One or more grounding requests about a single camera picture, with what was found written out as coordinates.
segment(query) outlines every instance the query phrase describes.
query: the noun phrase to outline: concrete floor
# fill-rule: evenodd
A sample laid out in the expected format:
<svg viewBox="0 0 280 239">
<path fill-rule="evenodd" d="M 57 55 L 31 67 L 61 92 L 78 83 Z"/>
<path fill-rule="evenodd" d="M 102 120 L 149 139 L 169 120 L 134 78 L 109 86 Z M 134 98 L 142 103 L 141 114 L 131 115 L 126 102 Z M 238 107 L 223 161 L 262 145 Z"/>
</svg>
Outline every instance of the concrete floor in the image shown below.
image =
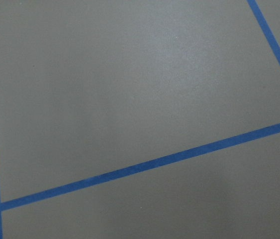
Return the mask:
<svg viewBox="0 0 280 239">
<path fill-rule="evenodd" d="M 280 0 L 258 0 L 280 45 Z M 280 123 L 246 0 L 0 0 L 0 196 Z M 280 239 L 280 133 L 2 213 L 5 239 Z"/>
</svg>

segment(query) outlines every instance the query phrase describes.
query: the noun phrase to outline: floor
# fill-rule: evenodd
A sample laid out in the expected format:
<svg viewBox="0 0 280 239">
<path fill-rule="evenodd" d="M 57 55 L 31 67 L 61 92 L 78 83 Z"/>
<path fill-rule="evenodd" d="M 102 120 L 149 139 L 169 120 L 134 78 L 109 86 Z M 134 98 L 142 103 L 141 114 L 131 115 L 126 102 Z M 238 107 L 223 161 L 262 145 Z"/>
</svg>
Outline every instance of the floor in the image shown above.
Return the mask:
<svg viewBox="0 0 280 239">
<path fill-rule="evenodd" d="M 0 0 L 0 239 L 280 239 L 280 0 Z"/>
</svg>

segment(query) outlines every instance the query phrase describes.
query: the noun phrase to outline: gray floor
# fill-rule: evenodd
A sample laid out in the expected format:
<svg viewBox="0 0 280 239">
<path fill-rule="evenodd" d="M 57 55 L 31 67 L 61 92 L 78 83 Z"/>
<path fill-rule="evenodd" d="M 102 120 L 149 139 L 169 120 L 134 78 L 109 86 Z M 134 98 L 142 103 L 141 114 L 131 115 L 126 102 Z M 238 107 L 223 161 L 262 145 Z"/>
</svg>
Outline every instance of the gray floor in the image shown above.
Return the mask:
<svg viewBox="0 0 280 239">
<path fill-rule="evenodd" d="M 3 202 L 276 123 L 246 0 L 0 0 Z M 280 239 L 280 134 L 2 216 L 5 239 Z"/>
</svg>

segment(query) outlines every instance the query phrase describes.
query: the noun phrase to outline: gray painted floor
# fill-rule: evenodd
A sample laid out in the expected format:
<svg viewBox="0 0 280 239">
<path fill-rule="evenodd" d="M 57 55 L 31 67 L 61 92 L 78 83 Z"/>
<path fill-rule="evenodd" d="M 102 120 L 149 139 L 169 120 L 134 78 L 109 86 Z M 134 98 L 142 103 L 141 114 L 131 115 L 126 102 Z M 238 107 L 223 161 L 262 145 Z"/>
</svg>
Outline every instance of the gray painted floor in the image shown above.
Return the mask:
<svg viewBox="0 0 280 239">
<path fill-rule="evenodd" d="M 280 44 L 280 0 L 258 0 Z M 2 202 L 280 123 L 246 0 L 0 0 Z M 4 211 L 5 239 L 280 239 L 280 134 Z"/>
</svg>

